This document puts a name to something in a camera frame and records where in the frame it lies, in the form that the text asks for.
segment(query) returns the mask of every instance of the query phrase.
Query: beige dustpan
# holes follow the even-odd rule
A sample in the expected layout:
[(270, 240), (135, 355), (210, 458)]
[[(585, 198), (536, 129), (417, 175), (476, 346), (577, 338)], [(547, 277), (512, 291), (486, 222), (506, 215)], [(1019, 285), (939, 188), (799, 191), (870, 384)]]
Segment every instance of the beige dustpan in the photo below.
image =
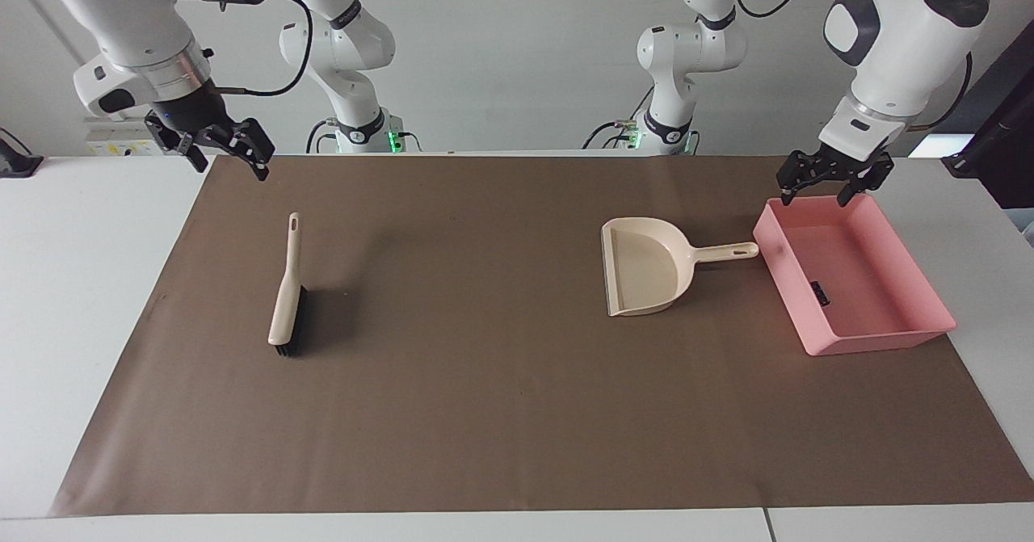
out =
[(756, 243), (693, 247), (678, 228), (650, 217), (611, 219), (601, 236), (610, 315), (659, 312), (690, 287), (696, 264), (758, 254)]

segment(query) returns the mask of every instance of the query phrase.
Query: white wall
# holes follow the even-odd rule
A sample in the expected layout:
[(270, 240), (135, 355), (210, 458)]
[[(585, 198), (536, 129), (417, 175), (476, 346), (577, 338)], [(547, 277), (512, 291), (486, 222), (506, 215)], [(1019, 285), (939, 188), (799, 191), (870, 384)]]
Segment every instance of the white wall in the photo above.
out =
[[(95, 42), (57, 0), (39, 0), (92, 57)], [(426, 149), (564, 149), (599, 123), (631, 113), (650, 79), (635, 57), (650, 26), (687, 20), (681, 0), (362, 0), (394, 31), (395, 62), (370, 72), (382, 103), (402, 116)], [(768, 9), (780, 0), (746, 0)], [(741, 16), (750, 54), (738, 69), (695, 76), (695, 126), (704, 154), (783, 154), (813, 149), (852, 71), (825, 47), (832, 0), (795, 0), (764, 21)], [(302, 19), (281, 0), (258, 7), (182, 2), (204, 47), (213, 48), (223, 86), (273, 89), (293, 70), (277, 49), (282, 24)], [(41, 152), (81, 152), (84, 114), (71, 89), (75, 60), (42, 27), (26, 0), (0, 0), (0, 123)], [(993, 0), (974, 51), (980, 74), (1034, 17), (1034, 0)], [(935, 95), (923, 120), (947, 108), (956, 78)], [(309, 127), (331, 114), (314, 83), (281, 97), (227, 97), (238, 118), (254, 116), (280, 152), (303, 149)], [(900, 151), (920, 137), (910, 137)]]

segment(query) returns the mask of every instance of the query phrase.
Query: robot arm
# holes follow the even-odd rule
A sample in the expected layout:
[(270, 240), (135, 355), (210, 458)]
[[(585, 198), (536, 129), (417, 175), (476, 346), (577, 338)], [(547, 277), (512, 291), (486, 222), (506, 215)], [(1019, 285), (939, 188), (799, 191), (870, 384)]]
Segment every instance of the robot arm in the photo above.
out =
[[(263, 0), (205, 0), (257, 4)], [(176, 0), (62, 0), (100, 47), (73, 76), (83, 103), (96, 116), (151, 104), (146, 122), (159, 145), (187, 156), (197, 171), (207, 159), (196, 145), (245, 160), (264, 180), (274, 147), (254, 119), (235, 122), (211, 80), (209, 54), (179, 17)]]
[(639, 64), (653, 78), (653, 97), (636, 114), (638, 148), (662, 154), (686, 148), (697, 104), (687, 76), (732, 69), (747, 55), (747, 34), (736, 22), (734, 0), (683, 1), (697, 12), (694, 23), (653, 27), (639, 38)]
[(846, 206), (893, 169), (883, 151), (926, 108), (979, 37), (989, 0), (835, 0), (829, 49), (857, 73), (819, 133), (813, 155), (794, 151), (780, 170), (783, 202), (809, 185), (847, 181)]
[[(384, 23), (363, 8), (359, 0), (302, 0), (317, 16), (307, 72), (330, 98), (342, 152), (390, 152), (391, 132), (400, 130), (398, 119), (382, 109), (373, 83), (359, 70), (387, 66), (395, 57), (395, 38)], [(291, 64), (300, 64), (306, 31), (287, 24), (280, 31), (280, 53)]]

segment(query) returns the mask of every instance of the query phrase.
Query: pink tray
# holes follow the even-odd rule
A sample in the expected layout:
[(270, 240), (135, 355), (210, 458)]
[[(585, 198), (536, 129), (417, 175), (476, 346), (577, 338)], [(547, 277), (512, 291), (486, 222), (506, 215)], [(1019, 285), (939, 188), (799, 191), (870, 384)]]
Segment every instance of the pink tray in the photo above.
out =
[(769, 200), (754, 238), (812, 356), (909, 349), (955, 329), (872, 197), (847, 208)]

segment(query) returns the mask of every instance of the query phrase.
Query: cleaning brush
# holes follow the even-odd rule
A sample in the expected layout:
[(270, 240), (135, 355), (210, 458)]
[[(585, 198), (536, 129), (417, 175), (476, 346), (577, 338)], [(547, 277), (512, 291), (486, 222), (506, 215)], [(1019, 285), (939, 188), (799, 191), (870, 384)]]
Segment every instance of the cleaning brush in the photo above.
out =
[(302, 216), (292, 213), (287, 219), (287, 262), (280, 280), (280, 291), (273, 307), (273, 323), (269, 328), (269, 343), (282, 357), (297, 355), (297, 345), (292, 338), (297, 336), (295, 328), (299, 312), (305, 301), (305, 287), (302, 285)]

